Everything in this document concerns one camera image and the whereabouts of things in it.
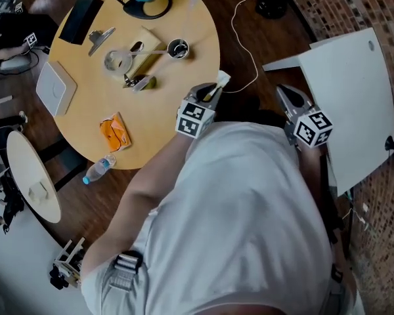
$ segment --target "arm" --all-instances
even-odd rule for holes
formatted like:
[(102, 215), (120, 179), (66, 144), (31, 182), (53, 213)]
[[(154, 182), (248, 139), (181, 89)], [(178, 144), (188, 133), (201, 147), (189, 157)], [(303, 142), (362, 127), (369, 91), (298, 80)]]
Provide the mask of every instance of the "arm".
[(0, 49), (0, 60), (8, 60), (14, 56), (23, 54), (29, 50), (29, 45), (25, 42), (19, 47)]
[[(311, 195), (314, 197), (318, 209), (322, 205), (321, 200), (321, 165), (320, 156), (322, 155), (319, 148), (310, 149), (304, 143), (300, 143), (301, 153), (299, 155), (299, 169), (302, 177), (307, 183)], [(343, 272), (343, 281), (347, 284), (352, 292), (353, 300), (356, 301), (356, 281), (350, 270), (349, 263), (343, 254), (343, 244), (341, 241), (341, 232), (339, 229), (334, 230), (338, 242), (334, 244), (334, 253), (336, 256), (336, 268)]]
[(298, 144), (301, 148), (299, 153), (299, 170), (308, 186), (311, 195), (317, 204), (318, 209), (321, 205), (321, 164), (322, 155), (319, 148), (310, 148), (303, 142)]
[(192, 141), (177, 134), (134, 176), (107, 231), (86, 253), (82, 278), (108, 259), (130, 249), (150, 210), (172, 191)]

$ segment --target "power cord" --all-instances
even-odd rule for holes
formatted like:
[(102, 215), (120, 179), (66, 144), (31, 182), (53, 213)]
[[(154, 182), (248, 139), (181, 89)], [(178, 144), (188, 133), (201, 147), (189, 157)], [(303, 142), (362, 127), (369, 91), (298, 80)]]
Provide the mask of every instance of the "power cord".
[(38, 55), (37, 55), (36, 52), (34, 52), (34, 51), (30, 51), (30, 52), (31, 52), (32, 54), (34, 54), (34, 55), (37, 57), (37, 62), (36, 62), (33, 66), (30, 66), (28, 69), (26, 69), (26, 70), (24, 70), (24, 71), (16, 72), (16, 73), (12, 73), (12, 72), (3, 73), (3, 72), (0, 72), (0, 75), (2, 75), (2, 76), (21, 75), (21, 74), (24, 74), (25, 72), (28, 72), (28, 71), (32, 70), (34, 67), (36, 67), (36, 66), (38, 65), (38, 63), (39, 63), (39, 57), (38, 57)]
[(247, 48), (245, 48), (245, 47), (243, 46), (243, 44), (241, 43), (241, 40), (239, 40), (238, 33), (236, 32), (235, 27), (234, 27), (234, 19), (235, 19), (235, 16), (236, 16), (236, 11), (238, 10), (238, 6), (239, 6), (241, 3), (244, 3), (245, 1), (247, 1), (247, 0), (242, 0), (242, 1), (240, 1), (240, 2), (235, 6), (234, 16), (233, 16), (232, 19), (230, 20), (230, 25), (232, 26), (232, 30), (233, 30), (234, 33), (235, 33), (235, 36), (236, 36), (236, 39), (238, 40), (239, 45), (240, 45), (248, 54), (250, 54), (250, 56), (251, 56), (252, 63), (254, 64), (254, 68), (255, 68), (255, 78), (254, 78), (252, 81), (250, 81), (247, 85), (245, 85), (243, 88), (241, 88), (241, 89), (239, 89), (239, 90), (237, 90), (237, 91), (229, 91), (229, 92), (223, 91), (223, 93), (238, 93), (238, 92), (241, 92), (242, 90), (244, 90), (244, 89), (246, 89), (247, 87), (249, 87), (252, 83), (254, 83), (254, 82), (257, 80), (257, 78), (258, 78), (258, 69), (257, 69), (257, 64), (255, 64), (254, 57), (252, 56), (252, 53), (251, 53)]
[(364, 219), (363, 217), (359, 216), (359, 214), (358, 214), (358, 213), (356, 212), (356, 210), (354, 210), (353, 208), (350, 208), (349, 212), (346, 213), (346, 214), (344, 215), (344, 217), (342, 218), (342, 220), (343, 220), (344, 218), (346, 218), (347, 216), (349, 216), (351, 211), (353, 211), (353, 212), (355, 213), (356, 217), (359, 219), (359, 221), (360, 221), (362, 224), (365, 225), (365, 229), (364, 229), (364, 230), (366, 230), (366, 229), (369, 227), (369, 223), (366, 223), (365, 219)]

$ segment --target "brick wall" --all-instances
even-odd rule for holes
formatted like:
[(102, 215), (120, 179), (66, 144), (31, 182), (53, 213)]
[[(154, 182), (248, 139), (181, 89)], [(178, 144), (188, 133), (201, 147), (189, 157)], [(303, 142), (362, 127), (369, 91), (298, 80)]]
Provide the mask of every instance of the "brick wall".
[[(317, 39), (373, 27), (394, 97), (394, 0), (294, 0)], [(367, 314), (394, 314), (394, 156), (354, 190), (355, 209), (368, 228), (353, 222), (351, 252)]]

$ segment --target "small cup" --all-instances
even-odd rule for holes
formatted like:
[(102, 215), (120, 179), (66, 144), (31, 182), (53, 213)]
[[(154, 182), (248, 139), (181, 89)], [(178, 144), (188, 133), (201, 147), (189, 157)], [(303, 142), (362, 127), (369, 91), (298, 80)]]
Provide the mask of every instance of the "small cup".
[[(174, 39), (171, 42), (169, 42), (169, 45), (167, 48), (168, 55), (172, 58), (175, 58), (176, 60), (182, 60), (190, 54), (190, 46), (188, 45), (188, 42), (183, 40), (183, 44), (181, 45), (181, 48), (179, 47), (180, 42), (181, 42), (181, 39)], [(185, 54), (175, 57), (181, 51), (185, 51)]]

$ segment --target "plastic bottle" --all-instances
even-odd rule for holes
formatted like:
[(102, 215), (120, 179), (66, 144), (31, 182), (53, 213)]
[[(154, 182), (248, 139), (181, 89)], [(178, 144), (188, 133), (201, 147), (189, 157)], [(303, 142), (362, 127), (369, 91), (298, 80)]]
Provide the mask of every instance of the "plastic bottle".
[(100, 179), (107, 171), (109, 171), (116, 164), (116, 157), (108, 154), (106, 157), (100, 159), (92, 165), (83, 178), (84, 184), (89, 184)]

